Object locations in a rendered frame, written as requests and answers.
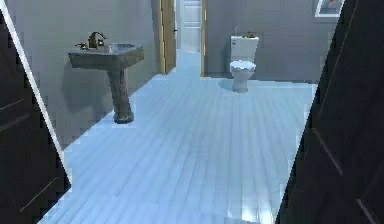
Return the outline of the white toilet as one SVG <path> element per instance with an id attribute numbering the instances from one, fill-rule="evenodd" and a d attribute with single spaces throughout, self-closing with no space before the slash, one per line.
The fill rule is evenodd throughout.
<path id="1" fill-rule="evenodd" d="M 247 82 L 255 72 L 255 54 L 259 38 L 253 34 L 231 36 L 230 72 L 233 77 L 232 90 L 248 91 Z"/>

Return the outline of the dark wooden room door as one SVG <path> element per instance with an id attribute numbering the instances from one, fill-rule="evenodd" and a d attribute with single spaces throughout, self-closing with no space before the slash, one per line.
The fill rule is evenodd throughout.
<path id="1" fill-rule="evenodd" d="M 345 0 L 273 224 L 384 224 L 384 0 Z"/>

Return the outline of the white framed wall picture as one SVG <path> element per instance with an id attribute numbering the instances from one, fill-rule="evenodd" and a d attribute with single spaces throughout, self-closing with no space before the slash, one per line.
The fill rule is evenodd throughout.
<path id="1" fill-rule="evenodd" d="M 318 0 L 315 16 L 319 18 L 337 18 L 345 0 Z"/>

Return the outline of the grey pedestal sink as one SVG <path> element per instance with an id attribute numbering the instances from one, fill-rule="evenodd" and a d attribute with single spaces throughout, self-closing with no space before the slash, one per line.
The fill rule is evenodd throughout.
<path id="1" fill-rule="evenodd" d="M 114 106 L 114 122 L 132 122 L 134 113 L 129 101 L 125 70 L 144 60 L 144 47 L 127 42 L 110 43 L 98 48 L 72 49 L 68 56 L 73 68 L 107 72 Z"/>

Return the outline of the brass sink faucet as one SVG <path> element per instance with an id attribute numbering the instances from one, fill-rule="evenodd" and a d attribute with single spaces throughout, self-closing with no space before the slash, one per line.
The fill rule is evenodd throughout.
<path id="1" fill-rule="evenodd" d="M 77 43 L 76 47 L 79 47 L 81 50 L 89 49 L 99 49 L 101 46 L 104 46 L 104 41 L 107 37 L 99 31 L 94 31 L 88 36 L 88 42 Z"/>

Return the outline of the white panelled room door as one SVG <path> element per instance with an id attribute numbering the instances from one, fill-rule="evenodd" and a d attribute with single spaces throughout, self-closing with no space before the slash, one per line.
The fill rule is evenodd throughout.
<path id="1" fill-rule="evenodd" d="M 181 48 L 186 52 L 199 52 L 201 45 L 201 0 L 181 0 Z"/>

